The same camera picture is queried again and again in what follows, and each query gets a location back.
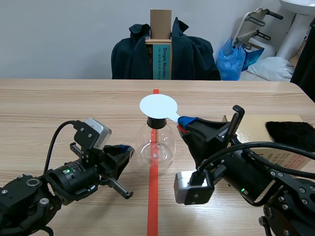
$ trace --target blue plastic bag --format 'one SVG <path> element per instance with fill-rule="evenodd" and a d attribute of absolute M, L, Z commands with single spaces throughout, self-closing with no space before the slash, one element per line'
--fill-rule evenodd
<path fill-rule="evenodd" d="M 240 48 L 233 48 L 232 38 L 229 38 L 220 49 L 217 61 L 221 80 L 239 80 L 245 56 L 246 54 L 242 46 Z"/>

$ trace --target dark coat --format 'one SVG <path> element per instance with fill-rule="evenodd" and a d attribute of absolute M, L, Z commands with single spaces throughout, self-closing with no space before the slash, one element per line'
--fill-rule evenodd
<path fill-rule="evenodd" d="M 175 19 L 172 31 L 172 80 L 220 80 L 211 43 L 184 33 L 188 26 Z M 112 52 L 113 79 L 151 79 L 152 72 L 145 39 L 150 26 L 133 25 L 130 38 L 123 39 Z"/>

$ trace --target gray wall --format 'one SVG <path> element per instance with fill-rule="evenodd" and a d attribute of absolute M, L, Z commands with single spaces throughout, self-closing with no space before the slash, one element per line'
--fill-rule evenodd
<path fill-rule="evenodd" d="M 110 79 L 113 47 L 131 25 L 150 23 L 150 8 L 172 9 L 190 26 L 186 34 L 209 40 L 216 56 L 260 6 L 287 16 L 266 29 L 279 47 L 293 14 L 278 0 L 0 0 L 0 77 Z"/>

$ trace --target glass flask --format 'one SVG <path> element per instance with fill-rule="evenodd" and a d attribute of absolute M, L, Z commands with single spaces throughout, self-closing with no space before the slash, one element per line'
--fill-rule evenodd
<path fill-rule="evenodd" d="M 145 164 L 167 167 L 174 159 L 176 139 L 166 119 L 148 118 L 137 135 L 136 155 Z"/>

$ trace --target blue tape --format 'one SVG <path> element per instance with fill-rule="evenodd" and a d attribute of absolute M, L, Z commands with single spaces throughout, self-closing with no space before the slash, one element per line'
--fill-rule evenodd
<path fill-rule="evenodd" d="M 198 119 L 198 117 L 179 117 L 177 122 L 182 128 L 186 129 L 187 125 L 194 122 L 196 119 Z"/>

